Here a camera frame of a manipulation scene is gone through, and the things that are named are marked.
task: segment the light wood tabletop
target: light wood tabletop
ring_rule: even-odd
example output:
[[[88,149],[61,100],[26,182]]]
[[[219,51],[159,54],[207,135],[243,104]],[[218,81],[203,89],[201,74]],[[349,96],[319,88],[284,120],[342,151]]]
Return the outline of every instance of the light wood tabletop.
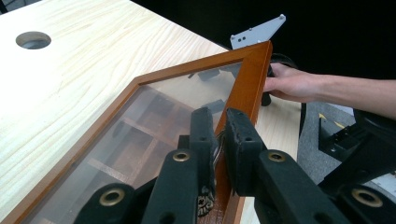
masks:
[[[0,27],[0,220],[134,77],[226,51],[128,0],[43,0]],[[19,46],[37,36],[49,45]],[[299,104],[273,99],[256,127],[296,158],[299,123]]]

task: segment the screw hole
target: screw hole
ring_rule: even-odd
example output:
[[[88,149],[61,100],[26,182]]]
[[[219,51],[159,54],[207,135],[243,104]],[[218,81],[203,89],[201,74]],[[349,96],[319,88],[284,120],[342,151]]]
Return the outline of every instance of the screw hole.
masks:
[[[178,152],[177,154],[174,154],[173,159],[175,161],[187,161],[190,158],[189,154],[185,152]]]
[[[275,153],[275,152],[271,152],[270,154],[268,154],[268,158],[271,161],[284,161],[285,160],[284,156],[282,156],[279,153]]]
[[[360,203],[371,207],[381,207],[382,200],[374,193],[366,189],[353,189],[352,196]]]
[[[99,203],[102,206],[113,206],[122,201],[125,192],[122,189],[110,189],[102,194]]]

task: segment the framed glass panel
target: framed glass panel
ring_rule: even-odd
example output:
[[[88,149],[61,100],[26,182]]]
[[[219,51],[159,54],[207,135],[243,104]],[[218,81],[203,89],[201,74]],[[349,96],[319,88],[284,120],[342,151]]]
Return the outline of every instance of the framed glass panel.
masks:
[[[178,137],[190,133],[197,108],[209,107],[215,133],[224,126],[227,107],[255,122],[271,49],[266,42],[137,77],[6,220],[72,223],[102,186],[142,186],[158,175]],[[200,222],[235,216],[226,213],[237,198],[230,200],[221,155],[216,179],[216,212]]]

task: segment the black background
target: black background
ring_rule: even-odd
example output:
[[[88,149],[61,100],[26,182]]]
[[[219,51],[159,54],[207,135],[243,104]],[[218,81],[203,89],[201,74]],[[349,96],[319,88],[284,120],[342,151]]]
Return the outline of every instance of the black background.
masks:
[[[300,69],[349,77],[396,78],[392,1],[135,0],[223,47],[230,36],[284,14],[274,52]]]

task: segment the grommet hole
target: grommet hole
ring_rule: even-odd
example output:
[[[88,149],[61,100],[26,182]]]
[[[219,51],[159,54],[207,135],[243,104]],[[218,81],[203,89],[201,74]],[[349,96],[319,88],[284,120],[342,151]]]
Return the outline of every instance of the grommet hole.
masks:
[[[110,189],[102,194],[99,203],[102,206],[113,206],[121,202],[125,196],[123,189]]]
[[[190,158],[190,155],[185,152],[178,152],[174,154],[173,159],[175,161],[187,161]]]
[[[382,200],[374,193],[366,189],[353,189],[352,196],[356,201],[371,207],[381,207]]]
[[[43,49],[50,44],[51,39],[49,35],[31,31],[18,35],[15,41],[24,49]]]
[[[270,159],[271,161],[284,161],[285,157],[280,153],[271,152],[270,154],[268,154],[268,159]]]

